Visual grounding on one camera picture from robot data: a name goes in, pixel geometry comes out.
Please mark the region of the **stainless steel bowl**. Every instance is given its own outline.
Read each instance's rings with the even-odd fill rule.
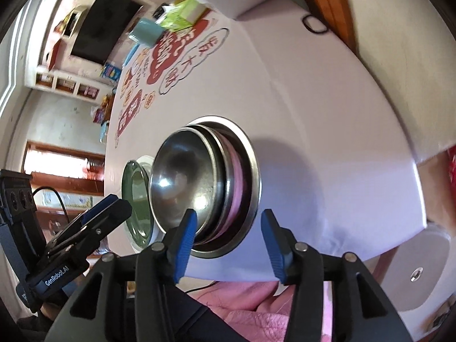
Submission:
[[[165,140],[149,181],[150,209],[163,232],[177,227],[188,208],[197,213],[197,238],[210,232],[224,200],[222,163],[196,129],[181,128]]]
[[[246,190],[236,222],[220,237],[204,244],[195,244],[192,255],[217,258],[235,249],[245,238],[254,222],[261,199],[261,177],[252,143],[245,132],[233,121],[219,116],[206,116],[188,124],[202,124],[221,133],[231,142],[241,158]]]
[[[224,187],[225,197],[224,197],[224,201],[223,201],[222,210],[220,211],[220,214],[218,215],[218,217],[215,218],[216,223],[214,223],[214,225],[215,225],[214,229],[211,230],[211,232],[208,235],[206,235],[205,238],[203,238],[201,240],[201,242],[195,241],[195,244],[200,244],[200,243],[206,243],[210,239],[215,237],[215,235],[217,235],[217,233],[220,231],[221,227],[223,226],[223,223],[225,222],[225,219],[228,216],[229,210],[231,209],[231,204],[233,203],[234,171],[233,171],[233,163],[231,161],[229,150],[228,150],[227,146],[225,145],[225,143],[223,142],[223,140],[221,140],[218,137],[217,131],[214,131],[213,129],[211,129],[207,126],[201,125],[201,124],[191,124],[191,125],[188,125],[188,127],[199,130],[206,137],[206,139],[208,141],[210,141],[210,142],[212,141],[213,150],[217,148],[220,151],[221,157],[223,159],[223,166],[224,166],[224,173],[225,173],[225,187]]]

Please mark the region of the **black cable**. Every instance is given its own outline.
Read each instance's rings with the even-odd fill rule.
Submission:
[[[63,205],[63,201],[60,197],[60,194],[55,190],[54,188],[50,186],[40,186],[39,188],[36,188],[35,191],[32,193],[33,196],[37,194],[40,190],[52,190],[54,193],[56,193],[58,201],[60,202],[60,205],[62,206],[63,213],[65,214],[65,217],[67,218],[67,222],[70,223],[70,219],[68,218],[67,210],[65,209],[65,206]]]
[[[208,284],[208,285],[205,285],[204,287],[200,287],[200,288],[195,288],[195,289],[190,289],[188,291],[185,292],[185,294],[189,294],[191,292],[196,292],[197,290],[203,290],[203,289],[206,289],[206,288],[209,288],[209,287],[212,287],[213,285],[217,284],[218,281],[213,281],[212,283]]]

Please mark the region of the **black tv screen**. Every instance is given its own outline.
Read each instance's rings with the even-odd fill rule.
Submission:
[[[132,0],[95,0],[79,29],[71,55],[103,65],[140,8]]]

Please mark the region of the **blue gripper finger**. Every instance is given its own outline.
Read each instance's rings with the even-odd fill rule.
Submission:
[[[192,209],[187,209],[173,239],[173,243],[169,248],[169,251],[174,252],[173,281],[175,284],[177,284],[185,274],[196,231],[197,213]]]
[[[81,220],[81,226],[88,223],[95,216],[97,216],[103,210],[108,208],[111,204],[113,204],[117,200],[119,200],[119,197],[114,194],[109,194],[107,197],[103,198],[100,202],[98,202],[96,205],[94,205],[91,209],[89,209],[87,212],[83,213],[84,216]]]
[[[283,284],[287,278],[286,270],[293,262],[293,251],[270,209],[261,214],[261,232],[274,275]]]

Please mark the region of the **pink cloth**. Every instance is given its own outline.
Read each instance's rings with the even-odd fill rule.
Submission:
[[[274,296],[278,282],[219,282],[191,294],[250,342],[282,342],[291,311],[294,286]],[[331,342],[330,286],[324,285],[321,342]]]

